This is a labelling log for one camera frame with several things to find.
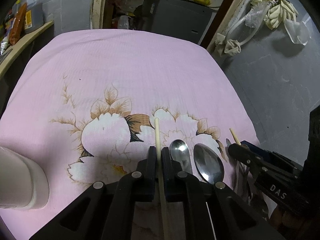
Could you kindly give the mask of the large steel spoon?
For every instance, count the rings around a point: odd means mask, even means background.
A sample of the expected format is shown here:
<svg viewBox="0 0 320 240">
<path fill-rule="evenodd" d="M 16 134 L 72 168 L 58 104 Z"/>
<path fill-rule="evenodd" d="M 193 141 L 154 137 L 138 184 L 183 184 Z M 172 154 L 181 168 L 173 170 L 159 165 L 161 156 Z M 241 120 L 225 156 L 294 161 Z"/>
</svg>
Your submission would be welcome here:
<svg viewBox="0 0 320 240">
<path fill-rule="evenodd" d="M 201 178 L 214 185 L 223 182 L 225 169 L 220 157 L 204 144 L 194 146 L 194 161 Z"/>
</svg>

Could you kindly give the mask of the wooden chopstick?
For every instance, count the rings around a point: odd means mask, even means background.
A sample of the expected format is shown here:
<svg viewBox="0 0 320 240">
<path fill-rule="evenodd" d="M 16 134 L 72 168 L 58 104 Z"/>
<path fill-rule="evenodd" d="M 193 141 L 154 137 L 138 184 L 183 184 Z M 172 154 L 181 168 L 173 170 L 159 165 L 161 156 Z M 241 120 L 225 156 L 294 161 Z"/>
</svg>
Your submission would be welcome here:
<svg viewBox="0 0 320 240">
<path fill-rule="evenodd" d="M 159 198 L 160 198 L 160 202 L 161 202 L 163 237 L 164 237 L 164 239 L 169 240 L 170 234 L 169 234 L 168 216 L 167 216 L 167 202 L 165 200 L 164 181 L 163 181 L 163 173 L 162 173 L 162 156 L 161 156 L 159 118 L 155 118 L 155 143 L 156 143 L 156 152 L 157 152 L 158 185 L 159 185 Z"/>
<path fill-rule="evenodd" d="M 232 137 L 233 137 L 235 143 L 236 143 L 237 145 L 241 145 L 241 142 L 240 142 L 239 138 L 237 137 L 234 129 L 230 128 L 229 130 L 230 130 L 230 132 L 231 132 L 231 134 L 232 134 Z"/>
</svg>

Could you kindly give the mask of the small steel spoon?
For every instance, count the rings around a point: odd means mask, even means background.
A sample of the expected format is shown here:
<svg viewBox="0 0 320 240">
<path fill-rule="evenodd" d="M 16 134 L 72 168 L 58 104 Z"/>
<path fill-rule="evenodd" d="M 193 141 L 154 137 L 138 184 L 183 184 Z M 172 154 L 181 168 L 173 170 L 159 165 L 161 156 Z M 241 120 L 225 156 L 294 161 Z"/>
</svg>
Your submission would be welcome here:
<svg viewBox="0 0 320 240">
<path fill-rule="evenodd" d="M 183 171 L 188 172 L 190 174 L 193 173 L 189 148 L 183 140 L 174 140 L 170 144 L 169 152 L 172 160 L 179 162 Z"/>
</svg>

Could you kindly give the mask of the white plastic utensil caddy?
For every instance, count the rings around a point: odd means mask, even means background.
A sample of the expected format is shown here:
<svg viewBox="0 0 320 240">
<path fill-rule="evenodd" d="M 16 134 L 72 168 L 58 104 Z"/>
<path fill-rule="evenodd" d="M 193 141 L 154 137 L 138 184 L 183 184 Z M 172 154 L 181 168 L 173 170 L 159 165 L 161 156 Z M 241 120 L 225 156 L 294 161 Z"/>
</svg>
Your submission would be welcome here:
<svg viewBox="0 0 320 240">
<path fill-rule="evenodd" d="M 46 174 L 31 159 L 1 147 L 0 173 L 2 209 L 40 209 L 47 204 Z"/>
</svg>

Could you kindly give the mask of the pink floral table cloth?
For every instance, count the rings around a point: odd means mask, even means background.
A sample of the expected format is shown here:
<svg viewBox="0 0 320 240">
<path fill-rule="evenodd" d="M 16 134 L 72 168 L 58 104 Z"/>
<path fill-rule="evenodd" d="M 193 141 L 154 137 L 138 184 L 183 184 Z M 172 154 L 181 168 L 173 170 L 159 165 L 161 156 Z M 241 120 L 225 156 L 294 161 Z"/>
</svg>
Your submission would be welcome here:
<svg viewBox="0 0 320 240">
<path fill-rule="evenodd" d="M 155 144 L 204 144 L 234 167 L 231 129 L 258 143 L 236 91 L 210 54 L 172 37 L 131 30 L 61 34 L 35 54 L 1 117 L 1 146 L 38 163 L 49 183 L 38 210 L 1 209 L 16 239 L 28 239 L 96 181 L 134 171 Z"/>
</svg>

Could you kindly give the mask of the clear plastic bag on hook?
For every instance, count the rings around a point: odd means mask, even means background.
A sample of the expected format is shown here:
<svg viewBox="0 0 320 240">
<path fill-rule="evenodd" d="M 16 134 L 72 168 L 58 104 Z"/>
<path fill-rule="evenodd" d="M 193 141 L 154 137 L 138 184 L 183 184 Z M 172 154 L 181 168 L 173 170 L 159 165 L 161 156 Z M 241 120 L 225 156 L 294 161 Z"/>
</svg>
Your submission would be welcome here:
<svg viewBox="0 0 320 240">
<path fill-rule="evenodd" d="M 309 14 L 305 14 L 300 22 L 285 20 L 285 30 L 294 44 L 300 44 L 306 46 L 311 39 L 311 34 L 309 28 L 307 27 L 307 22 L 311 19 Z"/>
</svg>

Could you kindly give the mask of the cream rubber gloves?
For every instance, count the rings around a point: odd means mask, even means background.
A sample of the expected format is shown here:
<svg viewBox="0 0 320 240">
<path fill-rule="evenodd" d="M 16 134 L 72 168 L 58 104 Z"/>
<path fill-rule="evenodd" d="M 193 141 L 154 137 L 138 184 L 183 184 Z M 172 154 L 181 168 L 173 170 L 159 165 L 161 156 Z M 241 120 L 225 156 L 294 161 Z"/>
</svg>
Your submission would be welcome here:
<svg viewBox="0 0 320 240">
<path fill-rule="evenodd" d="M 297 21 L 298 11 L 289 0 L 251 0 L 251 5 L 270 1 L 277 1 L 277 4 L 273 5 L 264 17 L 264 22 L 269 29 L 278 28 L 285 20 Z"/>
</svg>

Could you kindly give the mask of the dark grey cabinet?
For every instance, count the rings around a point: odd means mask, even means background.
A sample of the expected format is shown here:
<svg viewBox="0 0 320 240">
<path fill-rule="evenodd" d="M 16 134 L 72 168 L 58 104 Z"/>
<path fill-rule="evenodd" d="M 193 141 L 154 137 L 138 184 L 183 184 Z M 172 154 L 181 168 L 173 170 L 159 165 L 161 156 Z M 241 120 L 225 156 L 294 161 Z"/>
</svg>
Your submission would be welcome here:
<svg viewBox="0 0 320 240">
<path fill-rule="evenodd" d="M 216 12 L 186 0 L 144 0 L 139 29 L 200 44 Z"/>
</svg>

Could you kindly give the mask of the white tube packet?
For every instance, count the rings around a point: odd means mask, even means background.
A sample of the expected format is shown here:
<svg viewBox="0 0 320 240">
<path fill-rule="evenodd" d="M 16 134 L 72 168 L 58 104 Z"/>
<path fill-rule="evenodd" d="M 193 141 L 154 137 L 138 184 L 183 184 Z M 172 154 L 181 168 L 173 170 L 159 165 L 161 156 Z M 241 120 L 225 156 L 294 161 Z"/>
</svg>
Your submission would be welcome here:
<svg viewBox="0 0 320 240">
<path fill-rule="evenodd" d="M 8 47 L 9 37 L 5 36 L 1 41 L 1 55 L 3 55 Z"/>
</svg>

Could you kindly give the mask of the brown spice pouch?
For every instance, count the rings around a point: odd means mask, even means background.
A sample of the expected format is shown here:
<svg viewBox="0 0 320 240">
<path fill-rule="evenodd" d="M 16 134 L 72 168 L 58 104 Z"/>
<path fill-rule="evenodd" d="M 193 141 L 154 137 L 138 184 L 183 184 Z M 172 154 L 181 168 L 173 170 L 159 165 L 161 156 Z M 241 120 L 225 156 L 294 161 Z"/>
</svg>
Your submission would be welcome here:
<svg viewBox="0 0 320 240">
<path fill-rule="evenodd" d="M 12 24 L 12 28 L 9 36 L 9 42 L 11 45 L 15 45 L 20 39 L 21 31 L 24 26 L 26 11 L 27 11 L 27 3 L 24 3 L 18 10 L 18 13 L 16 14 L 14 19 L 14 23 Z"/>
</svg>

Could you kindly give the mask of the large vinegar jug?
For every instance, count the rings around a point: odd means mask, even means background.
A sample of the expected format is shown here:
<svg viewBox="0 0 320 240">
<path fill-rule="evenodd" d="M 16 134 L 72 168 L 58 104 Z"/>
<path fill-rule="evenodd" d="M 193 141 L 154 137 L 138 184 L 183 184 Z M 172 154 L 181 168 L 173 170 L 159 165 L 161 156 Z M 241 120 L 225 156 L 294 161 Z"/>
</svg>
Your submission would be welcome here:
<svg viewBox="0 0 320 240">
<path fill-rule="evenodd" d="M 24 32 L 31 33 L 44 25 L 42 3 L 40 0 L 27 0 Z"/>
</svg>

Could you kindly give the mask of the wooden door frame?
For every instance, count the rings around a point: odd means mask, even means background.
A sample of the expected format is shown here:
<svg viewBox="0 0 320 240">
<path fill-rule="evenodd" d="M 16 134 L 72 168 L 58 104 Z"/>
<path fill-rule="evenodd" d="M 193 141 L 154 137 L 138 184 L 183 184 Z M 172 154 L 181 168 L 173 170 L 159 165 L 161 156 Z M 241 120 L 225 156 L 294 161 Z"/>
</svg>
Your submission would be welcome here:
<svg viewBox="0 0 320 240">
<path fill-rule="evenodd" d="M 91 0 L 90 24 L 92 29 L 101 29 L 103 27 L 105 1 L 106 0 Z M 243 2 L 244 0 L 223 0 L 217 11 L 217 15 L 214 17 L 200 42 L 201 47 L 210 50 L 216 33 L 223 31 Z"/>
</svg>

